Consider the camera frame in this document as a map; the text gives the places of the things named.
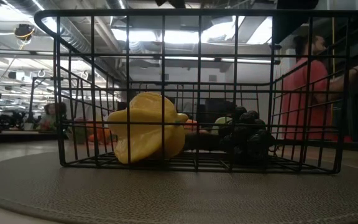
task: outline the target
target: round placemat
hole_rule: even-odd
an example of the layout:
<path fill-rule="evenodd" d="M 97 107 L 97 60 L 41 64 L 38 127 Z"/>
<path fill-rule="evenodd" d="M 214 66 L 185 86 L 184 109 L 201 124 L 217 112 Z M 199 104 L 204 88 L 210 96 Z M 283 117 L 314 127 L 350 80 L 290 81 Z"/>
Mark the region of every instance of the round placemat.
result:
<path fill-rule="evenodd" d="M 0 162 L 0 207 L 63 223 L 354 223 L 358 169 L 338 175 L 62 168 Z"/>

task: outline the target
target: ceiling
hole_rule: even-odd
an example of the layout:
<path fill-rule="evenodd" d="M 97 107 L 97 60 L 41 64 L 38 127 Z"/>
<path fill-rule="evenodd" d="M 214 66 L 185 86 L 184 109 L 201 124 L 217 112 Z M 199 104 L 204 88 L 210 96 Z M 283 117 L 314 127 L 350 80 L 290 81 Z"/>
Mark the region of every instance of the ceiling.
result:
<path fill-rule="evenodd" d="M 30 41 L 23 42 L 16 38 L 13 30 L 19 24 L 30 24 L 34 26 L 31 12 L 19 12 L 19 8 L 13 9 L 13 4 L 7 5 L 8 0 L 0 0 L 0 93 L 2 93 L 1 110 L 17 109 L 27 110 L 29 107 L 32 77 L 40 77 L 43 79 L 42 83 L 36 81 L 37 88 L 34 90 L 34 108 L 36 113 L 42 112 L 42 107 L 46 103 L 53 101 L 53 81 L 48 77 L 53 74 L 53 39 L 44 33 L 42 30 L 35 28 L 33 36 Z M 37 2 L 37 0 L 27 0 L 26 2 Z M 107 0 L 44 0 L 39 1 L 39 4 L 44 9 L 106 9 L 112 8 L 108 5 Z M 150 9 L 158 8 L 155 1 L 147 0 L 128 0 L 127 6 L 133 9 Z M 186 1 L 187 7 L 200 8 L 203 7 L 234 7 L 234 8 L 252 8 L 252 9 L 273 9 L 275 8 L 274 1 L 256 1 L 251 4 L 251 1 L 210 1 L 209 4 L 203 4 L 202 0 Z M 160 6 L 160 8 L 172 8 L 169 3 Z M 216 24 L 231 22 L 232 18 L 203 18 L 203 35 L 206 36 L 201 46 L 201 53 L 203 54 L 232 54 L 234 51 L 234 40 L 232 34 L 216 35 L 217 32 L 222 32 L 222 27 L 214 27 Z M 269 54 L 270 47 L 268 39 L 263 42 L 255 44 L 247 44 L 250 41 L 253 33 L 257 28 L 266 20 L 265 17 L 246 17 L 239 19 L 241 24 L 239 26 L 239 52 L 247 52 L 248 54 Z M 132 17 L 131 18 L 131 52 L 140 53 L 159 53 L 161 51 L 161 43 L 158 38 L 161 38 L 161 24 L 160 17 Z M 81 39 L 82 44 L 89 44 L 91 41 L 90 19 L 87 17 L 70 17 L 62 26 L 69 30 L 63 32 L 63 38 L 67 41 L 71 40 L 73 36 Z M 111 23 L 110 17 L 99 17 L 96 19 L 95 25 L 95 51 L 96 52 L 125 52 L 126 42 L 120 39 L 120 30 L 126 26 L 126 19 L 116 20 Z M 166 31 L 166 49 L 168 54 L 194 54 L 198 50 L 198 20 L 190 16 L 181 17 L 167 17 L 166 29 L 171 32 L 171 36 Z M 131 34 L 135 34 L 136 41 L 132 41 Z M 144 41 L 147 35 L 155 38 L 155 41 Z M 22 48 L 24 52 L 15 54 L 15 50 Z M 67 51 L 66 48 L 61 47 L 61 51 Z M 74 74 L 87 78 L 91 75 L 91 67 L 88 63 L 84 62 L 81 58 L 73 58 L 71 63 L 71 70 Z M 105 68 L 109 74 L 117 79 L 125 77 L 125 64 L 124 59 L 103 58 L 96 62 L 102 68 Z M 161 61 L 156 59 L 136 59 L 132 58 L 129 61 L 130 70 L 129 74 L 133 80 L 155 80 L 161 74 Z M 68 61 L 62 60 L 61 65 L 68 67 Z M 220 75 L 217 82 L 225 82 L 224 77 L 232 62 L 202 62 L 202 73 L 208 75 Z M 165 73 L 170 74 L 170 80 L 190 82 L 194 81 L 197 74 L 197 62 L 193 58 L 172 58 L 165 62 Z M 243 82 L 249 81 L 263 81 L 261 78 L 261 71 L 270 69 L 270 65 L 250 65 L 255 72 L 247 72 L 242 77 Z M 9 72 L 16 72 L 16 78 L 9 78 Z M 95 83 L 99 86 L 106 86 L 106 77 L 101 71 L 96 71 Z M 67 77 L 68 74 L 62 71 L 62 76 Z M 67 80 L 62 83 L 63 86 L 68 86 Z M 90 92 L 84 92 L 84 95 L 90 96 Z"/>

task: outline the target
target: red shirt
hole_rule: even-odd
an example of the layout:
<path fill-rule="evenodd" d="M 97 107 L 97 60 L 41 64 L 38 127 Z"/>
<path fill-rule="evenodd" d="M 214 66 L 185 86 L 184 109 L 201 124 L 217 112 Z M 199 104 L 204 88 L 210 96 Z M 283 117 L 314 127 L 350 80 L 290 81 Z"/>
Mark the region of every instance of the red shirt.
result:
<path fill-rule="evenodd" d="M 307 59 L 303 58 L 298 61 L 295 67 L 301 65 L 306 62 Z M 283 90 L 295 90 L 295 91 L 306 91 L 306 78 L 308 74 L 308 66 L 307 64 L 302 68 L 298 69 L 291 75 L 285 77 L 284 81 L 284 89 Z M 327 69 L 324 64 L 320 61 L 314 60 L 311 63 L 310 69 L 310 83 L 315 82 L 325 76 L 327 76 Z M 326 91 L 328 79 L 322 79 L 314 84 L 309 86 L 310 91 Z M 303 126 L 304 115 L 305 115 L 305 100 L 306 93 L 284 93 L 283 96 L 283 105 L 282 112 L 288 112 L 282 114 L 282 122 L 281 125 L 299 125 Z M 309 99 L 308 106 L 317 104 L 316 99 L 314 97 Z M 331 125 L 331 105 L 328 105 L 327 110 L 325 111 L 325 105 L 323 106 L 315 106 L 308 109 L 308 116 L 311 114 L 310 124 L 308 121 L 306 122 L 307 126 L 330 126 Z M 324 114 L 326 113 L 326 122 L 323 124 Z M 322 128 L 310 128 L 310 133 L 306 133 L 306 139 L 321 139 L 322 133 L 314 133 L 316 131 L 322 131 Z M 283 132 L 286 134 L 282 134 L 285 139 L 302 139 L 303 128 L 282 128 Z M 334 135 L 332 133 L 325 133 L 324 139 L 334 139 Z"/>

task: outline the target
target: table surface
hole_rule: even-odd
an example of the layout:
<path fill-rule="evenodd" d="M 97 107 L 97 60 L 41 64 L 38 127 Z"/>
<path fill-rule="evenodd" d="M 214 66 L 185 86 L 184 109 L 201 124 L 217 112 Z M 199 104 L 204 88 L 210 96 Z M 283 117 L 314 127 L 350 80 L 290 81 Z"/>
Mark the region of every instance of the table surface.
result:
<path fill-rule="evenodd" d="M 40 142 L 21 142 L 15 144 L 0 144 L 0 161 L 13 157 L 39 154 L 43 152 L 56 152 L 56 141 Z M 311 159 L 317 158 L 317 153 L 309 153 Z M 323 160 L 330 161 L 334 157 L 334 151 L 327 150 L 323 155 Z M 358 168 L 358 152 L 344 151 L 343 164 Z M 0 223 L 55 223 L 41 220 L 38 218 L 27 217 L 16 213 L 9 212 L 0 208 Z"/>

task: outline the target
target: black wire basket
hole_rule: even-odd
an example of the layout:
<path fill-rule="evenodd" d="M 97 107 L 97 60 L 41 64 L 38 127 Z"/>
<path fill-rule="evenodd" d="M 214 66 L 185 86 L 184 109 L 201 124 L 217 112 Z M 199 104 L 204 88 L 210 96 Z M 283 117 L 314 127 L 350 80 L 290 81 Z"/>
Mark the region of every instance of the black wire basket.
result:
<path fill-rule="evenodd" d="M 110 16 L 126 16 L 126 43 L 125 49 L 131 49 L 129 42 L 130 20 L 136 16 L 154 16 L 161 20 L 162 40 L 160 44 L 160 52 L 152 54 L 136 54 L 127 50 L 125 53 L 106 53 L 98 52 L 95 47 L 95 19 L 99 17 Z M 165 29 L 166 21 L 172 16 L 190 16 L 198 19 L 198 48 L 197 54 L 170 54 L 165 50 Z M 204 54 L 201 49 L 201 32 L 204 17 L 217 16 L 233 16 L 234 25 L 234 45 L 231 54 Z M 239 53 L 239 18 L 247 17 L 272 17 L 272 43 L 270 44 L 269 54 L 240 54 Z M 46 17 L 54 17 L 57 22 L 57 33 L 51 31 L 42 20 Z M 76 47 L 69 44 L 64 36 L 64 27 L 61 21 L 67 17 L 88 17 L 90 20 L 90 50 L 89 52 L 80 52 Z M 281 54 L 279 46 L 276 43 L 276 36 L 279 28 L 275 26 L 275 22 L 279 18 L 305 19 L 308 21 L 308 37 L 309 43 L 312 43 L 313 37 L 313 21 L 316 18 L 333 17 L 344 21 L 342 37 L 331 43 L 325 52 L 319 55 L 288 55 Z M 348 83 L 349 83 L 349 46 L 352 43 L 352 34 L 358 31 L 352 26 L 352 22 L 358 19 L 358 11 L 288 11 L 288 10 L 203 10 L 203 9 L 143 9 L 143 10 L 62 10 L 62 11 L 41 11 L 35 15 L 37 25 L 54 39 L 54 85 L 55 85 L 55 102 L 69 103 L 68 118 L 63 119 L 63 114 L 58 112 L 57 129 L 58 129 L 58 146 L 60 163 L 64 167 L 94 167 L 94 168 L 112 168 L 112 169 L 152 169 L 152 170 L 187 170 L 187 171 L 207 171 L 207 172 L 264 172 L 264 173 L 309 173 L 309 174 L 337 174 L 341 170 L 342 150 L 346 146 L 344 142 L 345 130 L 342 124 L 346 124 L 346 110 L 341 109 L 339 126 L 328 124 L 325 122 L 326 116 L 323 118 L 322 126 L 312 126 L 311 113 L 313 108 L 324 108 L 325 111 L 331 109 L 333 103 L 340 103 L 341 108 L 347 108 Z M 309 44 L 308 49 L 311 52 L 312 46 Z M 336 48 L 342 49 L 341 54 L 333 54 Z M 166 80 L 165 67 L 166 61 L 173 57 L 187 57 L 187 60 L 193 60 L 197 63 L 197 82 L 174 82 Z M 71 63 L 74 58 L 80 58 L 82 61 L 90 65 L 91 71 L 88 78 L 76 74 L 71 71 Z M 106 70 L 99 60 L 101 58 L 123 58 L 126 60 L 125 78 L 114 78 L 112 71 Z M 136 81 L 131 79 L 131 67 L 129 62 L 132 59 L 148 58 L 151 60 L 159 60 L 161 65 L 161 76 L 157 81 Z M 212 58 L 212 62 L 223 62 L 225 60 L 232 63 L 233 81 L 232 82 L 213 82 L 201 79 L 201 64 L 205 58 Z M 237 81 L 239 72 L 238 64 L 252 59 L 267 59 L 270 67 L 270 81 L 267 83 L 244 83 Z M 284 58 L 307 58 L 305 63 L 294 68 L 288 73 L 276 77 L 275 66 L 282 63 Z M 314 60 L 324 60 L 332 63 L 333 59 L 340 60 L 343 64 L 343 70 L 329 74 L 320 80 L 310 79 L 310 69 L 305 74 L 306 84 L 294 90 L 284 90 L 286 77 L 289 77 L 294 71 L 301 67 L 310 67 Z M 64 67 L 62 61 L 67 60 L 68 65 Z M 344 74 L 343 91 L 330 91 L 329 80 L 338 75 Z M 105 78 L 105 84 L 99 85 L 95 81 L 95 76 L 101 75 Z M 321 80 L 326 80 L 326 89 L 323 91 L 314 90 L 314 85 Z M 121 97 L 126 98 L 126 103 L 117 102 L 119 97 L 117 92 L 121 92 Z M 167 115 L 165 110 L 159 112 L 160 119 L 155 121 L 131 121 L 134 108 L 131 107 L 130 101 L 136 95 L 142 92 L 155 92 L 161 97 L 161 108 L 165 108 L 170 104 L 163 100 L 163 96 L 167 96 L 177 113 L 186 113 L 189 117 L 196 118 L 197 123 L 186 123 L 184 121 L 168 122 L 165 118 Z M 324 95 L 325 103 L 312 104 L 310 101 L 313 95 Z M 328 101 L 329 94 L 341 95 L 340 100 Z M 304 108 L 290 111 L 283 108 L 283 99 L 298 95 L 305 97 Z M 203 103 L 208 101 L 211 105 L 214 102 L 222 102 L 222 99 L 229 105 L 228 110 L 210 111 L 203 109 Z M 236 115 L 235 106 L 253 105 L 253 110 L 265 117 L 265 125 L 262 124 L 242 123 L 234 119 Z M 97 114 L 109 114 L 117 110 L 126 109 L 126 118 L 119 121 L 108 121 L 107 119 L 98 117 Z M 78 119 L 77 111 L 81 114 L 91 114 L 91 119 Z M 296 113 L 297 117 L 303 116 L 303 122 L 299 125 L 289 125 L 283 121 L 283 115 L 288 113 Z M 233 118 L 231 122 L 213 123 L 211 119 L 218 117 Z M 123 132 L 127 136 L 115 136 L 108 126 L 124 125 Z M 160 127 L 158 137 L 161 149 L 154 153 L 153 156 L 145 157 L 140 161 L 133 162 L 135 152 L 134 136 L 131 130 L 140 128 L 141 126 Z M 188 132 L 185 136 L 185 144 L 181 147 L 180 153 L 176 156 L 168 157 L 167 149 L 167 131 L 165 128 L 185 126 L 193 131 Z M 225 143 L 221 131 L 225 129 L 228 135 L 235 135 L 236 130 L 248 128 L 264 129 L 268 133 L 268 139 L 259 141 L 260 144 L 252 145 L 252 141 L 243 136 L 240 138 L 242 146 L 235 141 Z M 319 139 L 309 139 L 311 133 L 319 133 Z M 335 133 L 337 140 L 327 141 L 326 136 Z M 93 134 L 94 139 L 91 142 L 87 136 Z M 295 138 L 289 138 L 290 135 L 296 135 Z M 69 136 L 70 141 L 65 141 L 65 136 Z M 124 147 L 126 147 L 125 160 L 122 162 L 117 157 L 115 148 L 120 141 L 126 138 Z"/>

